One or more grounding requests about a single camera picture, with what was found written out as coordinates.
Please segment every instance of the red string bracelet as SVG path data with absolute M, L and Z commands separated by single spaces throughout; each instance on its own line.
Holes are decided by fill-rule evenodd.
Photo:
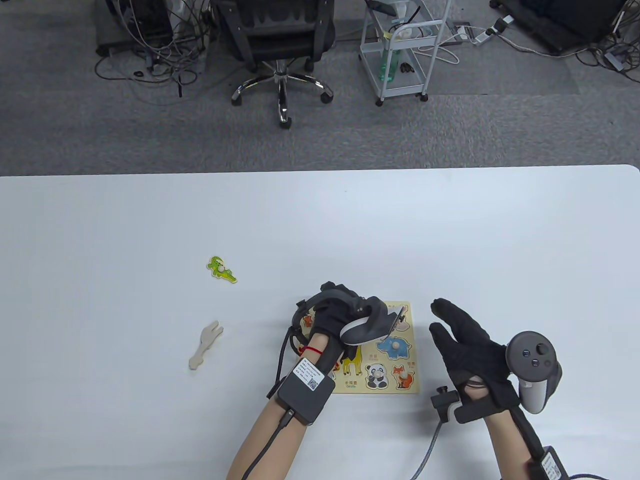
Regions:
M 313 348 L 313 347 L 304 347 L 304 348 L 300 351 L 300 355 L 302 355 L 302 354 L 305 352 L 305 350 L 311 350 L 311 351 L 314 351 L 314 352 L 316 352 L 316 353 L 318 353 L 318 354 L 322 355 L 322 352 L 321 352 L 320 350 L 318 350 L 317 348 Z

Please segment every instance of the black glove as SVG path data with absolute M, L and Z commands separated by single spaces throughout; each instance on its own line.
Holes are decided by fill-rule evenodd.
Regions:
M 311 327 L 309 338 L 313 337 L 315 333 L 323 333 L 329 337 L 333 337 L 340 341 L 340 331 L 345 325 L 358 318 L 362 318 L 368 315 L 366 312 L 357 314 L 355 305 L 360 298 L 356 292 L 349 290 L 344 285 L 335 285 L 333 282 L 326 282 L 320 287 L 320 291 L 325 290 L 340 290 L 353 298 L 353 304 L 348 305 L 346 302 L 338 299 L 324 300 L 315 306 L 316 315 L 314 318 L 314 325 Z M 347 346 L 342 344 L 345 351 L 345 357 L 354 359 L 358 347 Z
M 468 313 L 449 300 L 438 298 L 431 304 L 431 311 L 444 320 L 456 340 L 441 323 L 432 323 L 429 331 L 442 354 L 447 372 L 458 389 L 462 407 L 456 410 L 456 418 L 466 423 L 520 404 L 520 398 L 509 381 L 506 346 L 492 341 L 489 334 Z M 465 393 L 469 379 L 479 376 L 489 390 L 489 396 L 473 401 Z

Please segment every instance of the forearm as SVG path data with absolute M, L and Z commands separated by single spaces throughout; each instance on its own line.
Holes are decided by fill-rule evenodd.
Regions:
M 315 335 L 311 339 L 309 346 L 323 351 L 327 342 L 328 338 L 326 336 Z M 316 363 L 320 355 L 312 350 L 306 350 L 303 357 L 308 358 L 312 363 Z M 246 469 L 278 427 L 278 423 L 284 413 L 285 410 L 276 403 L 275 398 L 271 398 L 236 454 L 227 475 L 227 480 L 242 479 Z M 248 480 L 284 480 L 287 473 L 289 473 L 306 430 L 307 427 L 293 419 L 276 437 L 273 445 L 249 475 Z
M 508 410 L 484 419 L 498 461 L 502 480 L 530 480 L 527 464 L 531 453 Z

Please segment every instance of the controller button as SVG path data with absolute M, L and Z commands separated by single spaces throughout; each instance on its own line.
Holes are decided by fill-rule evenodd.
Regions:
M 540 354 L 540 355 L 546 355 L 547 353 L 549 353 L 549 347 L 546 346 L 544 343 L 539 343 L 536 346 L 536 351 Z

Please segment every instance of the blue elephant puzzle piece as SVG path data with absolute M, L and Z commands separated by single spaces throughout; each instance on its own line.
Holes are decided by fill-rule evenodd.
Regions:
M 398 343 L 398 348 L 393 348 L 393 344 Z M 389 360 L 398 360 L 400 358 L 409 358 L 409 349 L 411 345 L 405 339 L 398 337 L 387 337 L 384 341 L 378 342 L 376 347 L 389 357 Z

